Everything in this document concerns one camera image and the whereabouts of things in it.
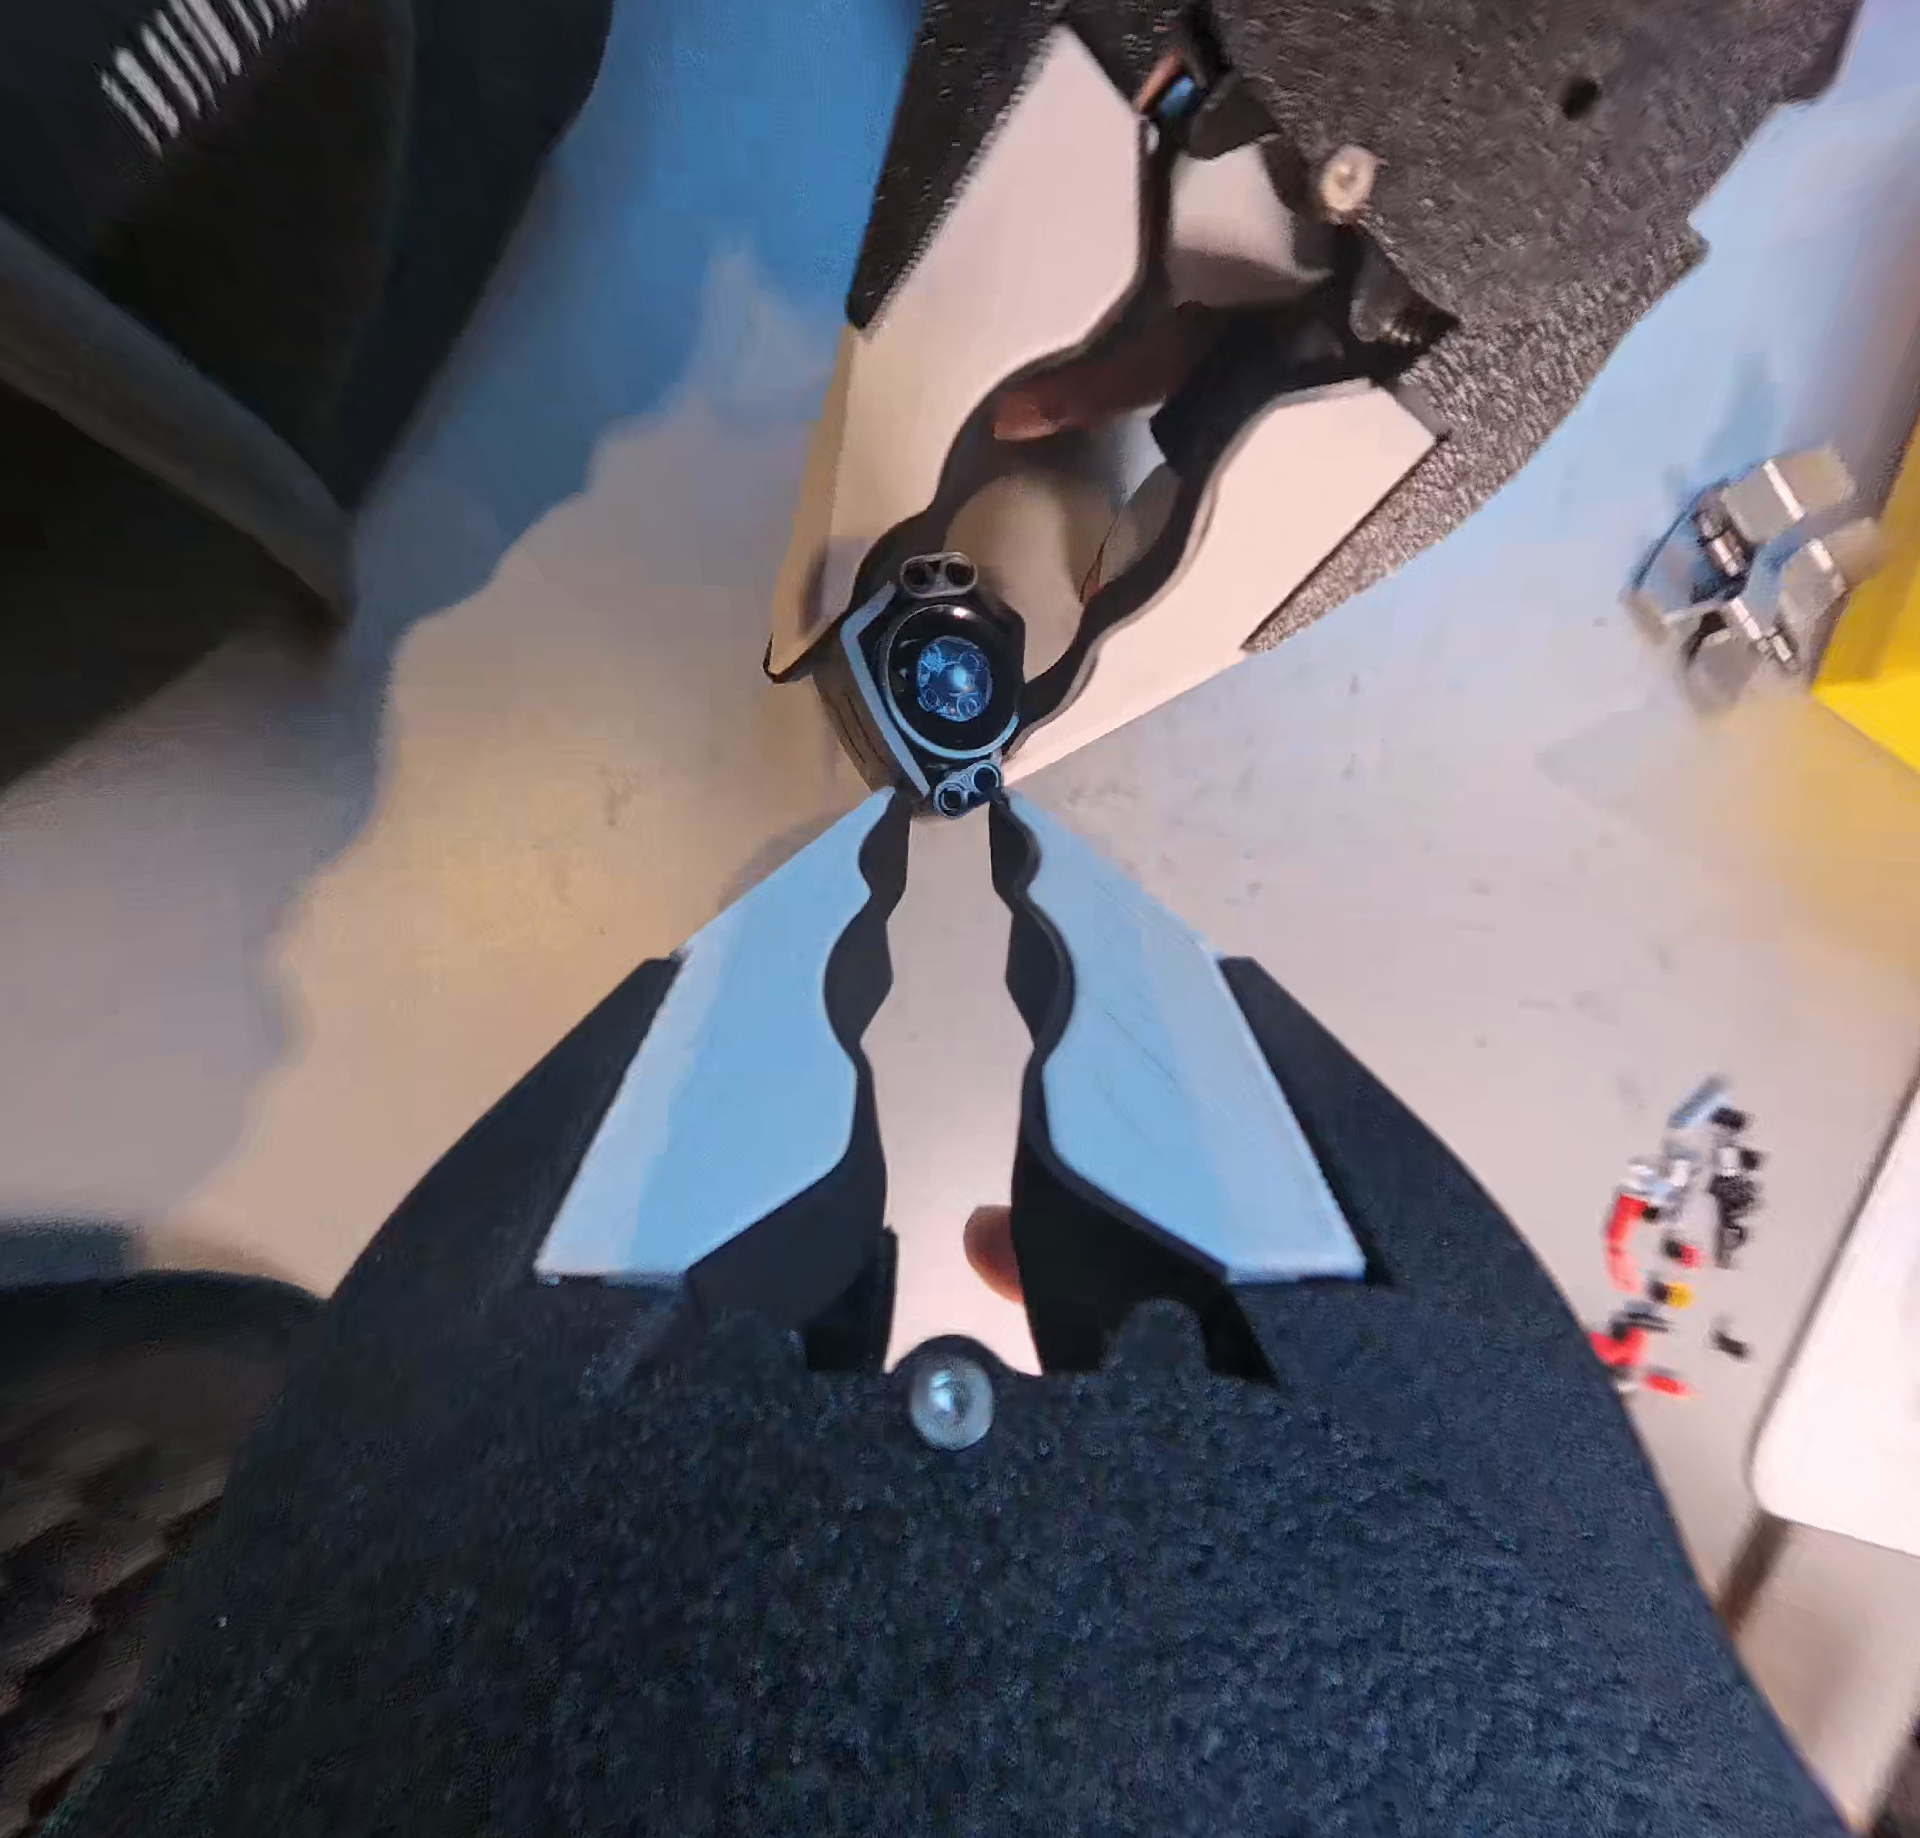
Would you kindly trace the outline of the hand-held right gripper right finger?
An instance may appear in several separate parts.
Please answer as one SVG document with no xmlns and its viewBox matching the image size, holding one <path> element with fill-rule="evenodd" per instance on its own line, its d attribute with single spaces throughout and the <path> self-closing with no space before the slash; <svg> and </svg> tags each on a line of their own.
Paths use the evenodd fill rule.
<svg viewBox="0 0 1920 1838">
<path fill-rule="evenodd" d="M 1226 1283 L 1361 1278 L 1366 1250 L 1220 954 L 1020 794 L 990 813 L 1023 1136 L 1060 1185 Z"/>
</svg>

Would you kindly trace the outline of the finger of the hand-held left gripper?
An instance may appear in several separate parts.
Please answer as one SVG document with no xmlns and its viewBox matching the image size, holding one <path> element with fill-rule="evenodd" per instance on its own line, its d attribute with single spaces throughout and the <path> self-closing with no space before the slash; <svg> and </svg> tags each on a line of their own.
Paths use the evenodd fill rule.
<svg viewBox="0 0 1920 1838">
<path fill-rule="evenodd" d="M 935 503 L 975 411 L 1091 344 L 1141 285 L 1142 132 L 1083 38 L 1052 27 L 876 319 L 841 335 L 771 596 L 771 678 L 846 613 L 876 545 Z"/>
<path fill-rule="evenodd" d="M 1094 596 L 1065 692 L 1036 688 L 1028 778 L 1241 662 L 1247 640 L 1428 459 L 1439 436 L 1367 381 L 1253 414 L 1202 482 L 1152 476 L 1107 546 L 1134 561 Z"/>
</svg>

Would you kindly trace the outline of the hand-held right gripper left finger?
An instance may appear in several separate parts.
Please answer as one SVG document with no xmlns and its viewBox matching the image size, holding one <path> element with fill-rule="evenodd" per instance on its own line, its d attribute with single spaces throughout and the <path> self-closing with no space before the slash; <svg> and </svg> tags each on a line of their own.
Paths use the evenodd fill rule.
<svg viewBox="0 0 1920 1838">
<path fill-rule="evenodd" d="M 674 1283 L 846 1158 L 874 1011 L 829 1001 L 876 901 L 873 794 L 694 931 L 537 1250 L 542 1281 Z"/>
</svg>

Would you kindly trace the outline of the grey desk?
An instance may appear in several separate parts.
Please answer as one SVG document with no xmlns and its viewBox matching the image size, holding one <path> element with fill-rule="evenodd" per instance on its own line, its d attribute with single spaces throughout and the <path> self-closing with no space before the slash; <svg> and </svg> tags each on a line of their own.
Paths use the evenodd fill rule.
<svg viewBox="0 0 1920 1838">
<path fill-rule="evenodd" d="M 236 633 L 5 792 L 5 1219 L 330 1292 L 635 967 L 857 797 L 758 646 L 922 0 L 615 0 L 597 83 L 361 522 L 330 646 Z M 1915 379 L 1915 0 L 1436 551 L 1038 782 L 1371 1065 L 1590 1310 L 1711 1074 L 1772 1152 L 1747 1365 L 1635 1408 L 1701 1574 L 1915 1074 L 1915 780 L 1698 721 L 1620 580 L 1682 494 Z"/>
</svg>

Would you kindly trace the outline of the person's left hand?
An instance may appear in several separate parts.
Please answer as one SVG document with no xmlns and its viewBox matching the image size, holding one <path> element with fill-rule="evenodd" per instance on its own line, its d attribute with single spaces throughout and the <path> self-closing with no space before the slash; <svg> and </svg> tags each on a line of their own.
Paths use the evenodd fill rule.
<svg viewBox="0 0 1920 1838">
<path fill-rule="evenodd" d="M 998 391 L 990 433 L 998 444 L 1031 444 L 1157 409 L 1207 360 L 1220 327 L 1221 314 L 1199 304 L 1157 313 L 1091 354 Z"/>
</svg>

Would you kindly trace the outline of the pile of small toy parts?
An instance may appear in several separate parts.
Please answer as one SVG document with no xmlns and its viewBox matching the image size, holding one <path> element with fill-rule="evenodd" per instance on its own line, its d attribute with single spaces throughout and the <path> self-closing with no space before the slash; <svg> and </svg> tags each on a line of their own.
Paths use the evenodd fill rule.
<svg viewBox="0 0 1920 1838">
<path fill-rule="evenodd" d="M 1587 1330 L 1620 1398 L 1692 1395 L 1682 1371 L 1691 1320 L 1740 1271 L 1766 1172 L 1752 1112 L 1721 1076 L 1671 1105 L 1656 1147 L 1627 1166 L 1601 1227 L 1611 1310 Z"/>
</svg>

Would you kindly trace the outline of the yellow plastic bin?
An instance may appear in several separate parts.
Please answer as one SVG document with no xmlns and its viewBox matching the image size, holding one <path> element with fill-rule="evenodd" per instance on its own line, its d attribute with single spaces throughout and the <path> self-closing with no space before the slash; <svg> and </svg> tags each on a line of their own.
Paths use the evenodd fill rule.
<svg viewBox="0 0 1920 1838">
<path fill-rule="evenodd" d="M 1917 430 L 1878 515 L 1878 566 L 1846 601 L 1812 701 L 1917 772 Z"/>
</svg>

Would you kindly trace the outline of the white book stand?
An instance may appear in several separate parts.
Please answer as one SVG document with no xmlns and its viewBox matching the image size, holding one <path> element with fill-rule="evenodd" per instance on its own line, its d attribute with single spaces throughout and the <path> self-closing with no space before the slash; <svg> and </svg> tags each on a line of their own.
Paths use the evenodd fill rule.
<svg viewBox="0 0 1920 1838">
<path fill-rule="evenodd" d="M 1742 1630 L 1793 1529 L 1917 1555 L 1917 1092 L 1907 1095 L 1747 1458 L 1756 1519 L 1719 1593 Z"/>
</svg>

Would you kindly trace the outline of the small grey bracket assembly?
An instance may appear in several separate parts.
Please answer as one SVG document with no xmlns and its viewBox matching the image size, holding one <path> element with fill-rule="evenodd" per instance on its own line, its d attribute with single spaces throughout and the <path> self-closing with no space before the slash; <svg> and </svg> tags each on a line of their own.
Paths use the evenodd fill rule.
<svg viewBox="0 0 1920 1838">
<path fill-rule="evenodd" d="M 1811 684 L 1886 557 L 1848 461 L 1822 444 L 1706 487 L 1637 559 L 1623 603 L 1714 718 L 1762 678 Z"/>
</svg>

